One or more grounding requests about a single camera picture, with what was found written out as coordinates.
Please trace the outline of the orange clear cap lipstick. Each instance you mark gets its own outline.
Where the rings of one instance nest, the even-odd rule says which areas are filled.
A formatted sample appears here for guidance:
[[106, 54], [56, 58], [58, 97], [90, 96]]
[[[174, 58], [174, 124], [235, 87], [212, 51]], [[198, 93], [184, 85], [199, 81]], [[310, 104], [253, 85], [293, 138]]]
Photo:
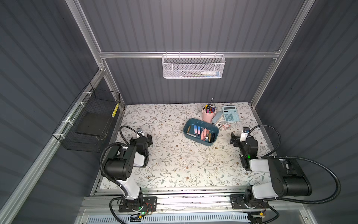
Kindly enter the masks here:
[[209, 141], [210, 130], [206, 130], [205, 141]]

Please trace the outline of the pink lip gloss tube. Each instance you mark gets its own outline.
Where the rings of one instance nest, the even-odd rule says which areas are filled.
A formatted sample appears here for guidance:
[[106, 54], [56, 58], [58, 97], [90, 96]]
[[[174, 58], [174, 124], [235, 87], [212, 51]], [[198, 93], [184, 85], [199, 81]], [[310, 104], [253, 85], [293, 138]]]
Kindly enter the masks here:
[[205, 135], [205, 129], [202, 128], [202, 129], [201, 129], [201, 137], [200, 137], [200, 139], [201, 139], [202, 141], [204, 140], [204, 135]]

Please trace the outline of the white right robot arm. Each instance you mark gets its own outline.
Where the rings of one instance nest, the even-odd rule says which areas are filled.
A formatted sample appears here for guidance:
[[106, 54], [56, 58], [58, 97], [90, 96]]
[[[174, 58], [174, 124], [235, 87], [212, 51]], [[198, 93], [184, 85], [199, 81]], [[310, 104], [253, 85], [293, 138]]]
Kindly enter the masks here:
[[230, 143], [240, 149], [240, 161], [246, 171], [269, 173], [270, 181], [252, 185], [245, 191], [245, 199], [277, 199], [278, 197], [310, 196], [312, 186], [296, 159], [257, 157], [258, 141], [248, 132], [240, 136], [231, 133]]

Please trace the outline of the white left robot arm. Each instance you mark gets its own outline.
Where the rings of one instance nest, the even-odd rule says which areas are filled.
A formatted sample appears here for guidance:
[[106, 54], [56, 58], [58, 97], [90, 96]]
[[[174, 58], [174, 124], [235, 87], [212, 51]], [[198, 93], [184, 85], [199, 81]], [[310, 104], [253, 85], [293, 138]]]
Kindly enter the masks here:
[[132, 138], [129, 145], [121, 142], [109, 144], [101, 153], [101, 175], [120, 187], [126, 200], [138, 200], [143, 195], [131, 174], [134, 168], [146, 167], [149, 161], [148, 147], [152, 144], [152, 136], [147, 134]]

